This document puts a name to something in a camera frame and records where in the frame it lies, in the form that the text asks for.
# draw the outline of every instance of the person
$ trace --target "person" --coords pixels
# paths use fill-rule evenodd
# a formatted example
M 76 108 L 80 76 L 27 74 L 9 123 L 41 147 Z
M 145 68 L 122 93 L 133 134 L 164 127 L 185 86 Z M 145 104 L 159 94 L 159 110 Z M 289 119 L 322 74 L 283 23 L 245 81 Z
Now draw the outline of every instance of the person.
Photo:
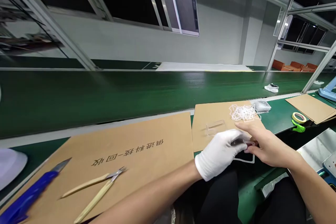
M 262 208 L 257 208 L 252 222 L 305 223 L 307 207 L 316 224 L 336 223 L 336 193 L 298 152 L 264 128 L 248 123 L 236 124 L 236 127 L 240 130 L 216 134 L 195 160 L 128 195 L 92 223 L 154 223 L 166 208 L 199 180 L 213 183 L 195 223 L 240 223 L 237 176 L 225 169 L 243 150 L 270 166 L 289 169 L 297 186 L 289 178 L 282 179 Z M 259 147 L 247 147 L 242 142 L 231 145 L 237 139 L 250 140 L 243 131 L 248 132 Z

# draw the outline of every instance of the white cloth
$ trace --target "white cloth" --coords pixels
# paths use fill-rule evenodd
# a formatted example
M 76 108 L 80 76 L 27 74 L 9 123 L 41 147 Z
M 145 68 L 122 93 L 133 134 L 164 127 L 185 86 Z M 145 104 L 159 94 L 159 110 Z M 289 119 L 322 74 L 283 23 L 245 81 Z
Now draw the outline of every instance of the white cloth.
M 239 152 L 247 149 L 247 144 L 243 142 L 231 145 L 238 139 L 250 140 L 248 135 L 238 129 L 217 133 L 205 149 L 195 157 L 196 168 L 205 181 L 222 173 Z

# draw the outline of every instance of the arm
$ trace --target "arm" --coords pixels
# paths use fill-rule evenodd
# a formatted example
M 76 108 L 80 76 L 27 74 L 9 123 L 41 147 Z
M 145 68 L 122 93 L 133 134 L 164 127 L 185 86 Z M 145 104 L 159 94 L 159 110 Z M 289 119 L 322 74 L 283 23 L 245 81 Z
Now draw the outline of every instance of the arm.
M 249 146 L 246 151 L 255 154 L 270 166 L 290 170 L 303 201 L 317 224 L 336 223 L 336 193 L 298 152 L 266 129 L 249 124 L 236 126 L 247 131 L 259 143 L 260 147 Z
M 98 216 L 92 224 L 154 223 L 185 190 L 200 179 L 210 180 L 232 162 L 236 154 L 247 148 L 244 143 L 231 146 L 236 139 L 248 139 L 241 131 L 221 132 L 208 146 L 177 170 L 143 186 Z
M 202 177 L 194 160 L 155 180 L 97 217 L 92 224 L 154 223 L 185 190 Z

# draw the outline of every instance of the hand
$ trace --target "hand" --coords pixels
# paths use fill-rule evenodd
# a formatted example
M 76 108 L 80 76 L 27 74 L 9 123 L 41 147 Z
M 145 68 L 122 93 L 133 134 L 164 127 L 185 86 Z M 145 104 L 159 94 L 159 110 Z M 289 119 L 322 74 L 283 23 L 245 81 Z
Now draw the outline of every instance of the hand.
M 297 151 L 265 128 L 248 123 L 236 123 L 236 127 L 248 132 L 252 136 L 251 141 L 259 143 L 259 147 L 249 146 L 245 152 L 256 155 L 265 164 L 292 169 L 303 160 Z
M 237 139 L 250 140 L 249 136 L 237 129 L 217 133 L 205 149 L 195 157 L 196 168 L 205 181 L 222 173 L 239 152 L 247 149 L 245 143 L 231 146 L 231 143 Z

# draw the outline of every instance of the white wall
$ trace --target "white wall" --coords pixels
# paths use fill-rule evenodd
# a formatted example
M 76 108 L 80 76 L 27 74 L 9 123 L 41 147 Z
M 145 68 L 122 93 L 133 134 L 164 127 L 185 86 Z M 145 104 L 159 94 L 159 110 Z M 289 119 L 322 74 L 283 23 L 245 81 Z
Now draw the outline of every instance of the white wall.
M 278 6 L 264 0 L 197 0 L 197 10 L 200 37 L 60 14 L 53 16 L 92 59 L 268 65 L 276 39 L 273 32 Z M 8 29 L 18 37 L 40 30 L 33 22 L 10 23 Z M 326 39 L 330 46 L 331 39 Z M 71 57 L 66 48 L 64 51 Z M 57 49 L 41 53 L 63 57 Z M 318 64 L 322 57 L 321 53 L 305 55 L 289 51 L 277 51 L 275 55 L 275 59 L 286 64 L 292 60 Z
M 200 36 L 54 14 L 93 59 L 238 64 L 245 0 L 197 0 Z

